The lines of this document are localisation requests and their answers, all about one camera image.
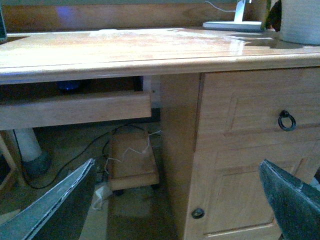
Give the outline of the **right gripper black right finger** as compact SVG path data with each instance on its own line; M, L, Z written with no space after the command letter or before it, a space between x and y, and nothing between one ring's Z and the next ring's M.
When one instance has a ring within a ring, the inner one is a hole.
M320 191L264 159L259 177L285 240L320 238Z

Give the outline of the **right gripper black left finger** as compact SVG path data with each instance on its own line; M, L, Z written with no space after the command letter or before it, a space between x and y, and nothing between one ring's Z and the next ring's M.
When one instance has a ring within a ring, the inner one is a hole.
M42 197L1 224L2 240L77 240L93 199L97 169L89 159Z

